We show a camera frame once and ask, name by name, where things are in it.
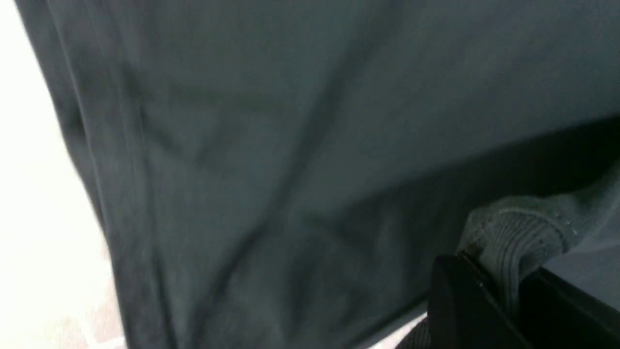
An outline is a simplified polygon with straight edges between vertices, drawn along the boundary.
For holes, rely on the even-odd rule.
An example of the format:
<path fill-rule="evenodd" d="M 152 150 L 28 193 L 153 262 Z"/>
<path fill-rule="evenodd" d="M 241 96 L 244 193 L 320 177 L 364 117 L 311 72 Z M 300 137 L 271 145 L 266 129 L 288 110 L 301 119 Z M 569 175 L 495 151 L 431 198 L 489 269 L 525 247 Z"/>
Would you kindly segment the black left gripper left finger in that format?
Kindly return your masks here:
<path fill-rule="evenodd" d="M 529 349 L 505 314 L 489 278 L 467 256 L 442 255 L 431 275 L 427 316 L 399 349 Z"/>

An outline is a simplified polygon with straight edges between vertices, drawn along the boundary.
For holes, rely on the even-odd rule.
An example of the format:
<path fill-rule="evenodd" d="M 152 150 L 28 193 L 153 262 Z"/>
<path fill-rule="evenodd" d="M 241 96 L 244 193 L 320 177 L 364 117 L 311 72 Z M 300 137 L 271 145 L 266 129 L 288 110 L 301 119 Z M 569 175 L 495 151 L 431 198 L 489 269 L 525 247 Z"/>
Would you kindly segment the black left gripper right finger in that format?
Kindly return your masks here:
<path fill-rule="evenodd" d="M 552 272 L 519 288 L 519 326 L 534 349 L 618 349 L 620 314 Z"/>

